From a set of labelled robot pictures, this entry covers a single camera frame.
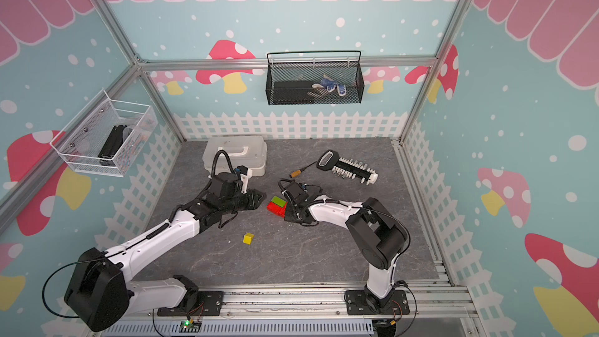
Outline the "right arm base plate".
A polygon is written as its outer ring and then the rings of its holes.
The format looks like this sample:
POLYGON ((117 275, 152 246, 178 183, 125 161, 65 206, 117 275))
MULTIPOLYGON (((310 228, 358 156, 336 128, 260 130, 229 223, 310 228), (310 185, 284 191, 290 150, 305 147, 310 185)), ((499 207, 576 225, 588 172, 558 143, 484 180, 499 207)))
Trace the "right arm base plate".
POLYGON ((404 290, 392 290, 379 299, 370 290, 346 290, 344 294, 348 315, 395 315, 410 314, 410 306, 404 290))

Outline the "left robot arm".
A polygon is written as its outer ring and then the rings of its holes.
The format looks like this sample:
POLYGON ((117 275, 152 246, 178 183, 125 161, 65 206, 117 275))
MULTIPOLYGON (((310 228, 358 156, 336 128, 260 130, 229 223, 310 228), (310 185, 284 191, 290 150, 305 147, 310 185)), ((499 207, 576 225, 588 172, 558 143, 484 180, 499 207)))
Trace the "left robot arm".
POLYGON ((72 263, 64 301, 93 332, 101 332, 123 316, 165 308, 187 318, 206 307, 197 285, 186 276, 136 282, 142 269, 180 243, 236 215, 260 207, 264 192, 249 189, 230 198, 205 197, 178 207, 163 223, 106 251, 91 248, 72 263))

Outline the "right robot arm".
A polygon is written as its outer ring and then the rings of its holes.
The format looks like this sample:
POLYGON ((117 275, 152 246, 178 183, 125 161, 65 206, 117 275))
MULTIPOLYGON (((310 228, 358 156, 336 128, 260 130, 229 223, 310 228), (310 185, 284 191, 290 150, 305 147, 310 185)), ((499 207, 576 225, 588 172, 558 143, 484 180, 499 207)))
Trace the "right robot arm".
POLYGON ((409 248, 411 235, 379 200, 360 203, 323 195, 302 204, 290 201, 284 219, 302 226, 325 222, 347 229, 369 264, 366 296, 379 308, 390 301, 396 288, 397 261, 409 248))

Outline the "yellow small block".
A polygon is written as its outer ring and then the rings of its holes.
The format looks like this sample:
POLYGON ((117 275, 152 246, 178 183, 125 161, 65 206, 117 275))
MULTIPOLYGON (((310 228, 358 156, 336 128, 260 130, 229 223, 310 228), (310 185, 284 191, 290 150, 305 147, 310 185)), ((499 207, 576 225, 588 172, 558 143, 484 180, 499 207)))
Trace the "yellow small block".
POLYGON ((247 245, 251 245, 253 240, 254 240, 254 234, 252 234, 252 233, 246 233, 243 237, 243 243, 245 243, 247 245))

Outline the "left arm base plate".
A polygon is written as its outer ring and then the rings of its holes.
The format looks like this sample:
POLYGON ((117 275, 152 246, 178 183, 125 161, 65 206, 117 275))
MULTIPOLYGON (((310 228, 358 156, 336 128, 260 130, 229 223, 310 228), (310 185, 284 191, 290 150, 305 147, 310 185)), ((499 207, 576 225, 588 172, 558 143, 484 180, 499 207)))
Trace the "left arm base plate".
POLYGON ((224 304, 222 291, 197 291, 186 294, 178 306, 161 307, 159 317, 216 317, 221 314, 224 304))

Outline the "red block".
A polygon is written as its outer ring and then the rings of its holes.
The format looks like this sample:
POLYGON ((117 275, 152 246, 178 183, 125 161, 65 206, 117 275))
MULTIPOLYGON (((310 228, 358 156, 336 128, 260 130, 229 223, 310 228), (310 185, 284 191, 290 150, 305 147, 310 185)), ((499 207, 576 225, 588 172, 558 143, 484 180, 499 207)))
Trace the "red block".
POLYGON ((274 202, 270 202, 267 206, 267 209, 269 212, 273 213, 274 215, 277 215, 282 218, 285 217, 286 204, 284 204, 283 206, 280 206, 274 202))

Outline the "green rectangular block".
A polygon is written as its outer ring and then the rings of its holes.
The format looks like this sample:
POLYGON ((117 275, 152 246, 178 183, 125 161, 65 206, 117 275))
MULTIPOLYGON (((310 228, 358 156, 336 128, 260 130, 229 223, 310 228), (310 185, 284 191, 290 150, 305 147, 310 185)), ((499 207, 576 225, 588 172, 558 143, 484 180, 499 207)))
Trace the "green rectangular block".
POLYGON ((271 200, 272 203, 276 204, 277 206, 284 208, 287 205, 287 201, 283 200, 282 198, 279 197, 273 197, 271 200))

